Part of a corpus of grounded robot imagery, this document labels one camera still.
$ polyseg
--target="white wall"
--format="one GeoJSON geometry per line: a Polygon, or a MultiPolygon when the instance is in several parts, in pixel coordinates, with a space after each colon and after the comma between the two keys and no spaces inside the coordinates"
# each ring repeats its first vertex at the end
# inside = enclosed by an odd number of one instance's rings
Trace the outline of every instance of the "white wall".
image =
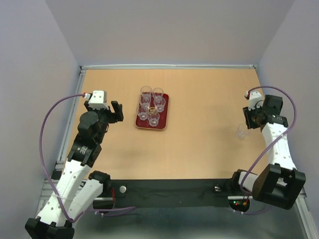
{"type": "Polygon", "coordinates": [[[46,0],[80,65],[256,64],[294,0],[46,0]]]}
{"type": "MultiPolygon", "coordinates": [[[[299,170],[306,173],[307,202],[319,229],[319,1],[295,0],[260,61],[261,84],[286,90],[298,116],[289,143],[299,170]]],[[[283,115],[292,119],[289,101],[283,115]]]]}
{"type": "MultiPolygon", "coordinates": [[[[25,239],[44,174],[38,136],[47,110],[74,92],[79,75],[44,0],[0,0],[0,238],[25,239]]],[[[44,135],[52,169],[70,104],[55,110],[44,135]]]]}

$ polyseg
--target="red tray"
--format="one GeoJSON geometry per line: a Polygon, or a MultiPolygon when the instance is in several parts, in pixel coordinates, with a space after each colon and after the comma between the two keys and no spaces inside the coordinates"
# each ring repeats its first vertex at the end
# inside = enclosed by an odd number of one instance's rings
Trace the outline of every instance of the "red tray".
{"type": "MultiPolygon", "coordinates": [[[[166,128],[166,121],[167,121],[167,109],[168,109],[168,100],[169,97],[167,94],[163,95],[163,98],[166,100],[166,104],[164,107],[164,111],[159,113],[159,124],[156,127],[152,127],[149,125],[149,121],[148,120],[140,120],[139,116],[137,115],[136,117],[136,122],[135,125],[137,128],[144,128],[144,129],[155,129],[155,130],[163,130],[166,128]]],[[[151,99],[151,105],[150,107],[154,107],[154,99],[152,96],[151,99]]]]}

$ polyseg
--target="black bracket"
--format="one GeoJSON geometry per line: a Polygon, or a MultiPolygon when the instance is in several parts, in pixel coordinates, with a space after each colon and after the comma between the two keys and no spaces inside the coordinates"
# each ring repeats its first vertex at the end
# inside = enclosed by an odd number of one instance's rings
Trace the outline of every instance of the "black bracket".
{"type": "Polygon", "coordinates": [[[306,182],[304,173],[296,169],[281,168],[279,164],[268,164],[256,179],[253,186],[253,198],[283,209],[290,209],[306,182]],[[278,184],[282,178],[286,186],[278,184]]]}

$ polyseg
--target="screw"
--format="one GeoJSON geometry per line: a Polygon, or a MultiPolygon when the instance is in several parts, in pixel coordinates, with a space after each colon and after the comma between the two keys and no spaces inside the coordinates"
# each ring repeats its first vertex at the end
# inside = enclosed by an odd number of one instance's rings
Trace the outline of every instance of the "screw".
{"type": "Polygon", "coordinates": [[[215,186],[214,189],[215,189],[216,192],[220,192],[221,191],[219,186],[215,186]]]}
{"type": "Polygon", "coordinates": [[[120,187],[120,192],[121,193],[125,193],[126,192],[126,187],[125,186],[121,186],[120,187]]]}

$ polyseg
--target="cable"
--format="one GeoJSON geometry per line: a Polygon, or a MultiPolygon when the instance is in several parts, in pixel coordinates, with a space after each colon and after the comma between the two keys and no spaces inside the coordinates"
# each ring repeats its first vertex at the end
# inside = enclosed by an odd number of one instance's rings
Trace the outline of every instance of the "cable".
{"type": "Polygon", "coordinates": [[[123,215],[123,214],[126,214],[126,213],[129,213],[131,211],[133,211],[135,209],[135,207],[127,207],[127,208],[117,208],[117,209],[100,209],[100,210],[94,210],[94,209],[89,209],[89,210],[86,210],[84,212],[81,212],[79,215],[77,215],[74,219],[70,218],[64,205],[63,205],[63,202],[60,198],[60,194],[58,192],[58,190],[56,189],[49,173],[48,173],[48,170],[46,169],[45,167],[45,163],[44,163],[44,158],[43,158],[43,151],[42,151],[42,137],[43,137],[43,131],[44,131],[44,126],[45,126],[45,123],[50,115],[50,113],[53,111],[53,109],[59,104],[61,103],[62,101],[65,101],[69,98],[73,98],[73,97],[84,97],[85,94],[76,94],[76,95],[72,95],[72,96],[67,96],[67,97],[64,97],[60,100],[58,100],[50,109],[49,111],[46,113],[45,117],[44,117],[44,120],[43,120],[43,123],[42,123],[42,126],[41,126],[41,131],[40,131],[40,137],[39,137],[39,152],[40,152],[40,160],[41,160],[41,164],[42,164],[42,167],[43,167],[43,170],[44,170],[44,173],[49,181],[49,184],[51,185],[52,189],[53,189],[53,192],[57,195],[57,200],[59,202],[59,205],[61,207],[61,211],[63,212],[65,218],[70,222],[70,223],[74,223],[76,222],[85,212],[121,212],[121,211],[126,211],[124,213],[119,213],[119,214],[116,214],[116,216],[120,216],[120,215],[123,215]]]}
{"type": "Polygon", "coordinates": [[[251,171],[253,170],[253,168],[256,166],[256,164],[260,161],[260,159],[265,155],[265,153],[271,149],[284,135],[286,135],[290,130],[292,130],[292,128],[295,126],[295,123],[296,123],[296,120],[297,120],[297,109],[296,109],[296,105],[295,105],[295,102],[293,101],[293,99],[286,93],[284,92],[283,90],[277,88],[277,87],[274,87],[274,86],[257,86],[257,87],[254,87],[254,88],[251,88],[249,91],[248,91],[248,99],[249,99],[249,96],[250,96],[250,92],[255,90],[255,89],[259,89],[259,88],[270,88],[270,89],[275,89],[277,91],[280,91],[281,93],[283,93],[285,96],[287,96],[287,98],[290,100],[291,104],[293,105],[293,108],[294,108],[294,120],[291,124],[291,126],[289,126],[287,128],[287,130],[285,132],[283,132],[280,136],[278,136],[271,144],[268,145],[268,147],[265,148],[265,150],[258,156],[258,158],[255,160],[255,162],[253,163],[253,165],[251,165],[251,167],[248,169],[248,171],[246,172],[245,176],[243,177],[243,180],[241,181],[241,184],[240,184],[240,190],[247,193],[247,191],[244,189],[243,187],[243,184],[246,180],[246,178],[248,177],[248,175],[251,173],[251,171]]]}

